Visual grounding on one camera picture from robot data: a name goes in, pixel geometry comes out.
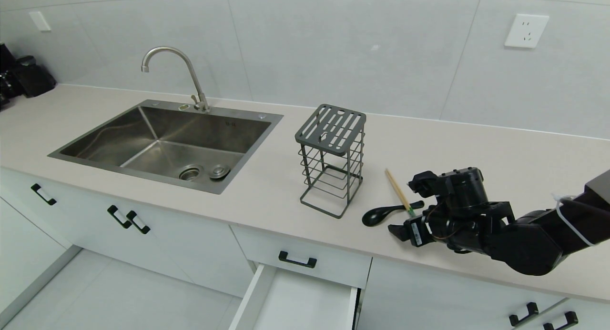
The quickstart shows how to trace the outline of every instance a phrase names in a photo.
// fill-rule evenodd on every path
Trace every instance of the floor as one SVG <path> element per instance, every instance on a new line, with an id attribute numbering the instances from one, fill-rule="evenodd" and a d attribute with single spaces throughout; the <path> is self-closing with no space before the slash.
<path id="1" fill-rule="evenodd" d="M 81 250 L 4 330 L 226 330 L 240 302 Z"/>

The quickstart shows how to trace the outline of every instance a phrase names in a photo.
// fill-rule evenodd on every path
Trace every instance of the stainless steel sink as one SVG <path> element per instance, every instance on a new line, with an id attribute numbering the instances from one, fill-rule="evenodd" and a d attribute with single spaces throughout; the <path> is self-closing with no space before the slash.
<path id="1" fill-rule="evenodd" d="M 145 100 L 49 156 L 220 194 L 281 118 Z"/>

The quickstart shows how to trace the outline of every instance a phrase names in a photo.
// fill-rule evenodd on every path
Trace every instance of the utensil holder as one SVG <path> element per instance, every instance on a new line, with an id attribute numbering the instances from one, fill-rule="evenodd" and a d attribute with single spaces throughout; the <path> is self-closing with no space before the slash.
<path id="1" fill-rule="evenodd" d="M 296 133 L 307 189 L 301 203 L 340 219 L 362 184 L 366 115 L 322 104 Z"/>

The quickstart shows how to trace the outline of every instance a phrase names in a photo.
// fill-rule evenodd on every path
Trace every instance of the label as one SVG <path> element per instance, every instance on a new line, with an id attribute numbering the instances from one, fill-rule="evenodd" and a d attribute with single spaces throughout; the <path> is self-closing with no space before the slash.
<path id="1" fill-rule="evenodd" d="M 422 244 L 421 236 L 419 234 L 419 229 L 417 228 L 417 224 L 411 223 L 411 228 L 413 229 L 413 236 L 416 238 L 416 243 L 418 246 Z"/>

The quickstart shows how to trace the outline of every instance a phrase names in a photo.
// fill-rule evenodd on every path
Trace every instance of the white countertop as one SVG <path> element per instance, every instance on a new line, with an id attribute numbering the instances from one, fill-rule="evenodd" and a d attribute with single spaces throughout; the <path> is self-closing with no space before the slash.
<path id="1" fill-rule="evenodd" d="M 0 113 L 0 165 L 107 195 L 270 230 L 328 245 L 425 267 L 589 300 L 610 302 L 610 241 L 567 258 L 551 273 L 526 276 L 480 254 L 454 254 L 442 243 L 414 248 L 387 230 L 407 213 L 393 213 L 375 228 L 362 214 L 400 204 L 384 175 L 389 168 L 407 198 L 416 173 L 436 174 L 479 167 L 490 200 L 508 200 L 516 217 L 552 208 L 551 192 L 576 195 L 608 170 L 610 141 L 490 126 L 367 115 L 364 184 L 340 220 L 299 202 L 305 191 L 294 134 L 314 109 L 213 100 L 212 106 L 279 113 L 284 118 L 221 195 L 95 169 L 47 155 L 142 100 L 189 103 L 188 96 L 58 85 L 32 99 L 21 98 Z M 341 104 L 335 100 L 321 100 Z M 426 200 L 427 205 L 434 198 Z"/>

